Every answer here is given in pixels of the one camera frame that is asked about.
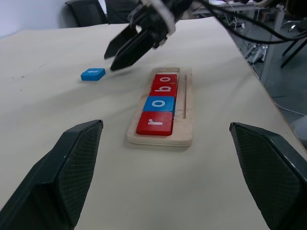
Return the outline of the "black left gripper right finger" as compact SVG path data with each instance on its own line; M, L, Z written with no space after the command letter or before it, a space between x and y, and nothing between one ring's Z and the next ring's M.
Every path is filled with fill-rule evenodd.
M307 161L279 134L232 122L247 187L271 230L307 228Z

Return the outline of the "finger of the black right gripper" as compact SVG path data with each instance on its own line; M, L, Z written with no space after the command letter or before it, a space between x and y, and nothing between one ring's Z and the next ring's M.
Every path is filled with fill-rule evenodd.
M121 31L116 37L114 37L108 44L105 54L104 54L104 59L109 59L109 58L115 58L115 55L117 51L125 44L127 43L133 36L136 34L140 33L142 30L139 32L136 29L136 26L127 26L124 28L123 31Z
M117 51L110 70L117 71L132 66L153 48L154 44L152 33L142 30Z

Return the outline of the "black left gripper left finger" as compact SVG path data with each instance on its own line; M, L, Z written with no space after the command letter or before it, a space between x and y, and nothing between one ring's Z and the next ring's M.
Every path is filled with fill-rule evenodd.
M66 130L0 211L2 230L73 230L89 191L102 120Z

